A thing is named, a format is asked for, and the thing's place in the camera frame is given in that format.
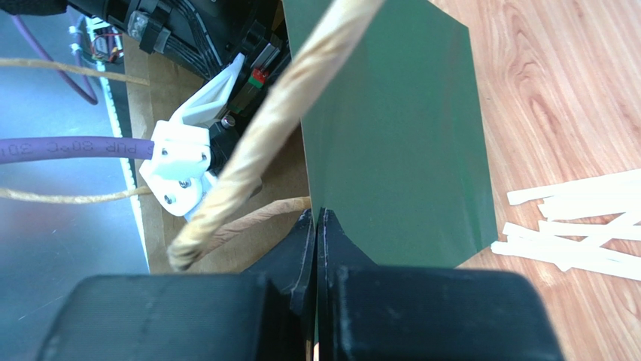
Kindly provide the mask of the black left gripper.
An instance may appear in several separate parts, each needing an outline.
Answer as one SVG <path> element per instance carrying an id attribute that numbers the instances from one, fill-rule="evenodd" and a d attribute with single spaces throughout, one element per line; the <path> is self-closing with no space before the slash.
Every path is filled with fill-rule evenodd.
<path id="1" fill-rule="evenodd" d="M 206 80 L 241 54 L 245 60 L 229 98 L 230 111 L 254 115 L 268 86 L 291 60 L 280 1 L 71 1 L 146 53 L 161 53 Z"/>

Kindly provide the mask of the green paper gift bag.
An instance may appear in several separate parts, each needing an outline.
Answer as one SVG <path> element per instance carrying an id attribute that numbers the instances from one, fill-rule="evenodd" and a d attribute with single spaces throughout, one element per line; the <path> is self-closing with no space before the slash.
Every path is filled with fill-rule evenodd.
<path id="1" fill-rule="evenodd" d="M 133 50 L 132 122 L 160 119 L 203 83 L 161 55 Z M 336 213 L 383 265 L 455 267 L 497 241 L 481 108 L 467 27 L 427 1 L 388 1 L 343 69 L 233 218 L 302 195 Z M 191 268 L 242 271 L 288 232 L 294 214 L 250 228 Z"/>

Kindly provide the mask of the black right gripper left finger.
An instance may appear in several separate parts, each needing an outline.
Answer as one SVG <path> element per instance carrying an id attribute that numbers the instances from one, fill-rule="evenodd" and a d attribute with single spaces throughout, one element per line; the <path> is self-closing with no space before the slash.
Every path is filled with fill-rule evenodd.
<path id="1" fill-rule="evenodd" d="M 100 275 L 69 294 L 39 360 L 310 360 L 312 214 L 239 273 Z"/>

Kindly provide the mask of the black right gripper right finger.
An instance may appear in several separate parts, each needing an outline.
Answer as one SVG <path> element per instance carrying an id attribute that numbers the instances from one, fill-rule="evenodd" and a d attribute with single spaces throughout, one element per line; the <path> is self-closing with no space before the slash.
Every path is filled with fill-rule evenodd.
<path id="1" fill-rule="evenodd" d="M 533 285 L 512 272 L 375 264 L 317 219 L 322 360 L 562 360 Z"/>

